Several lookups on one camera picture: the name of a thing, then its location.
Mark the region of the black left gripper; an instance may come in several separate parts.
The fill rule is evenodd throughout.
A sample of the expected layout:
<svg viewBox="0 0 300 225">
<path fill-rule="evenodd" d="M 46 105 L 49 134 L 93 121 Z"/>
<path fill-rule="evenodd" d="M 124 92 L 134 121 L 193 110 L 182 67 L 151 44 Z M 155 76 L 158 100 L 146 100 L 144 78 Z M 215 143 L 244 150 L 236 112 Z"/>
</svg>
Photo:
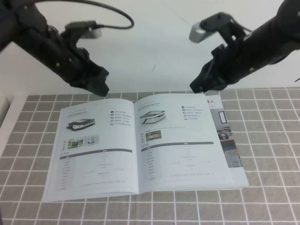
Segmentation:
<svg viewBox="0 0 300 225">
<path fill-rule="evenodd" d="M 70 86 L 106 96 L 109 72 L 95 64 L 78 40 L 96 27 L 95 21 L 72 22 L 59 33 L 41 13 L 17 13 L 20 31 L 14 43 L 56 73 Z"/>
</svg>

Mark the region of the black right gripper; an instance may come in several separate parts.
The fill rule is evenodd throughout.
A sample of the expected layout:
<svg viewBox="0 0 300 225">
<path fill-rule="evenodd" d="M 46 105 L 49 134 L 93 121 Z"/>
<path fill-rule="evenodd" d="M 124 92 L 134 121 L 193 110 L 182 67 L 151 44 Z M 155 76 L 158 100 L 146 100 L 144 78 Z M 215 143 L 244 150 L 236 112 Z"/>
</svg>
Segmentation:
<svg viewBox="0 0 300 225">
<path fill-rule="evenodd" d="M 205 64 L 190 84 L 193 92 L 224 90 L 273 63 L 272 29 L 256 29 L 248 35 L 241 29 L 220 34 L 227 46 L 212 51 L 211 63 Z"/>
</svg>

